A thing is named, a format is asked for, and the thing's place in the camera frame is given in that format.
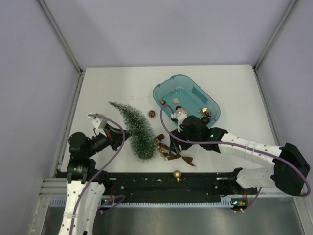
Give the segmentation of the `small green christmas tree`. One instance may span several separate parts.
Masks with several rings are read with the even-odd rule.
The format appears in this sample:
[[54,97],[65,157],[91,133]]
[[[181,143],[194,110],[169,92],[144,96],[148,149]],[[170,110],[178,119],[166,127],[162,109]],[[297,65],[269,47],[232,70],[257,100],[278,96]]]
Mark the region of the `small green christmas tree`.
[[141,160],[146,161],[154,157],[157,141],[154,131],[144,114],[129,104],[109,102],[123,117],[129,137],[132,152]]

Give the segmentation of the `brown ribbon gold berry sprig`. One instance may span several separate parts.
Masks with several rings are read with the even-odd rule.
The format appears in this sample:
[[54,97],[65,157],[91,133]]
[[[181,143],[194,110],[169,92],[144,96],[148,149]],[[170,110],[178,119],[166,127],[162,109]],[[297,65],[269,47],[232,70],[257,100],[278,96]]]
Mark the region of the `brown ribbon gold berry sprig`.
[[184,156],[182,153],[175,153],[174,151],[170,150],[170,147],[162,142],[164,138],[165,136],[163,134],[160,134],[156,137],[157,150],[164,160],[171,161],[176,159],[183,159],[189,166],[196,168],[196,166],[193,164],[192,157]]

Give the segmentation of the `large frosted pine cone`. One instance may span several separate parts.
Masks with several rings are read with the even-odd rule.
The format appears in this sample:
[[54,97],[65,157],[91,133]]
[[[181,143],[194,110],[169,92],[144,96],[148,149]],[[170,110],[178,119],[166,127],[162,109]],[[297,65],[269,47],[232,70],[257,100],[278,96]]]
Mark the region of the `large frosted pine cone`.
[[150,110],[150,111],[148,112],[148,117],[150,117],[150,118],[154,118],[155,115],[156,115],[156,113],[155,113],[154,110]]

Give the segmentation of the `gold glitter ball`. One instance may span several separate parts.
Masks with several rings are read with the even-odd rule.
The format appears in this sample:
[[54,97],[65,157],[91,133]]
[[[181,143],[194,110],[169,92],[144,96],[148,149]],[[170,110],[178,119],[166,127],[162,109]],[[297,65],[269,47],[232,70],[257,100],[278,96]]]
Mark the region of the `gold glitter ball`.
[[173,177],[176,179],[177,182],[181,181],[181,172],[179,170],[175,170],[173,172]]

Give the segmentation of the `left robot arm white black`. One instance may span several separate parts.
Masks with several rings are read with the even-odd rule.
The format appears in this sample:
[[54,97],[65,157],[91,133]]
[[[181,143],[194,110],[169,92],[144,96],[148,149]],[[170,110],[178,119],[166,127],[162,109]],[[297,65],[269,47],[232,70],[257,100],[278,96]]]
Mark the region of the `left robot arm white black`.
[[114,128],[106,121],[98,122],[95,128],[99,134],[92,138],[75,132],[68,139],[70,160],[61,235],[92,234],[100,199],[111,188],[107,172],[97,170],[92,157],[109,146],[116,151],[131,136],[129,131]]

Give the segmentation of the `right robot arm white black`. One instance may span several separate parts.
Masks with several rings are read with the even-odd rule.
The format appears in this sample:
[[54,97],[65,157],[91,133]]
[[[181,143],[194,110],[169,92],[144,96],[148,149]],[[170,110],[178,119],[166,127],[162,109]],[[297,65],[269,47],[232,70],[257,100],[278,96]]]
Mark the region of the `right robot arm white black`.
[[198,145],[206,151],[236,156],[260,166],[233,170],[228,181],[232,193],[257,187],[277,188],[291,196],[310,194],[307,176],[311,168],[295,145],[270,146],[248,141],[222,128],[208,128],[206,117],[173,115],[172,121],[177,124],[170,134],[172,151],[180,153]]

